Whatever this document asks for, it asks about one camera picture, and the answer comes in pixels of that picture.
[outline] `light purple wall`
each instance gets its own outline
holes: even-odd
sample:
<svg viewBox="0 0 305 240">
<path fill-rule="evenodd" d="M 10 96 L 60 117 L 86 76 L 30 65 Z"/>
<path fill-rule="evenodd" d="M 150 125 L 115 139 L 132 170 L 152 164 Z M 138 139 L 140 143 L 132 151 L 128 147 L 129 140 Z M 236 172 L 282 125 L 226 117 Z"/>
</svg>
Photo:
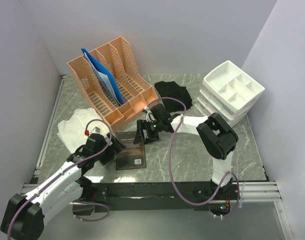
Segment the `light purple wall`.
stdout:
<svg viewBox="0 0 305 240">
<path fill-rule="evenodd" d="M 0 0 L 0 224 L 9 198 L 32 177 L 59 83 L 19 0 Z"/>
<path fill-rule="evenodd" d="M 206 73 L 242 66 L 277 0 L 21 0 L 59 72 L 80 48 L 116 37 L 141 73 Z"/>
<path fill-rule="evenodd" d="M 278 0 L 243 70 L 265 92 L 249 112 L 297 240 L 305 240 L 305 0 Z"/>
</svg>

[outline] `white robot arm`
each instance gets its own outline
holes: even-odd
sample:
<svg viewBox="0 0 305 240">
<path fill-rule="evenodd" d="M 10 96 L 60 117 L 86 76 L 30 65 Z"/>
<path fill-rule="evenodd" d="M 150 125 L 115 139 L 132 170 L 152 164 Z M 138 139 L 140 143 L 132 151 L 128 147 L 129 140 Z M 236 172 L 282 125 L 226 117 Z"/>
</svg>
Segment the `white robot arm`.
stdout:
<svg viewBox="0 0 305 240">
<path fill-rule="evenodd" d="M 159 132 L 173 133 L 178 126 L 178 133 L 189 133 L 201 137 L 207 151 L 213 157 L 211 181 L 219 185 L 223 177 L 231 171 L 232 155 L 238 137 L 218 113 L 208 117 L 170 115 L 162 104 L 157 104 L 147 111 L 146 120 L 137 121 L 134 144 L 142 141 L 149 144 L 159 140 Z M 92 133 L 88 136 L 86 144 L 71 154 L 67 162 L 43 184 L 25 196 L 15 194 L 8 202 L 0 227 L 1 231 L 7 233 L 11 226 L 13 239 L 37 240 L 45 225 L 65 206 L 75 200 L 83 200 L 83 197 L 89 198 L 92 194 L 92 182 L 84 177 L 84 174 L 94 166 L 95 162 L 104 165 L 126 148 L 114 136 L 109 134 L 108 137 L 111 138 L 109 143 L 107 143 L 107 137 Z M 86 158 L 89 160 L 76 165 Z M 232 177 L 229 174 L 221 182 L 220 187 L 229 188 L 231 184 Z M 14 224 L 10 224 L 22 206 L 25 208 L 17 216 Z"/>
</svg>

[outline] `white drawer organizer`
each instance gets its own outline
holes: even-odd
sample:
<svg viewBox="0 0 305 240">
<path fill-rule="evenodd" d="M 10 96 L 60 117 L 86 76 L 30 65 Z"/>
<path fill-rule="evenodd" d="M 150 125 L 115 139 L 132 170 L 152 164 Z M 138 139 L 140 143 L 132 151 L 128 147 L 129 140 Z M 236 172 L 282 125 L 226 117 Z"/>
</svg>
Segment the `white drawer organizer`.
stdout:
<svg viewBox="0 0 305 240">
<path fill-rule="evenodd" d="M 195 106 L 204 115 L 220 113 L 233 126 L 246 115 L 264 90 L 228 60 L 204 77 Z"/>
</svg>

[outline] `book cover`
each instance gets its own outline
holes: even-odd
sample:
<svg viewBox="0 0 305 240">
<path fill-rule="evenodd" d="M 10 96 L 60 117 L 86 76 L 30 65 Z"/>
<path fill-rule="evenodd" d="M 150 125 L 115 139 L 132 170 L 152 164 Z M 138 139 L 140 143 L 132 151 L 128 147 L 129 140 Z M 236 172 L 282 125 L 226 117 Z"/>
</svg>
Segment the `book cover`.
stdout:
<svg viewBox="0 0 305 240">
<path fill-rule="evenodd" d="M 135 135 L 135 131 L 116 132 L 116 139 L 126 146 L 125 150 L 116 155 L 117 171 L 145 169 L 147 167 L 145 145 L 143 142 L 133 144 Z"/>
</svg>

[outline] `black towel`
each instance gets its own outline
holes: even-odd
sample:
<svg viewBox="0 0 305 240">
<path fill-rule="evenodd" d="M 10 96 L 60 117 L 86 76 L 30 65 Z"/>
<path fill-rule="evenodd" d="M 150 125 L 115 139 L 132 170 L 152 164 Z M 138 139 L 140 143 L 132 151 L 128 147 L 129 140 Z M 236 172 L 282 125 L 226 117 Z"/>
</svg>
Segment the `black towel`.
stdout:
<svg viewBox="0 0 305 240">
<path fill-rule="evenodd" d="M 170 97 L 177 99 L 183 102 L 186 105 L 187 109 L 191 108 L 192 98 L 185 86 L 179 86 L 174 81 L 159 81 L 154 84 L 154 87 L 156 88 L 161 97 Z M 170 113 L 184 110 L 184 106 L 177 101 L 163 99 L 162 102 L 165 109 Z"/>
</svg>

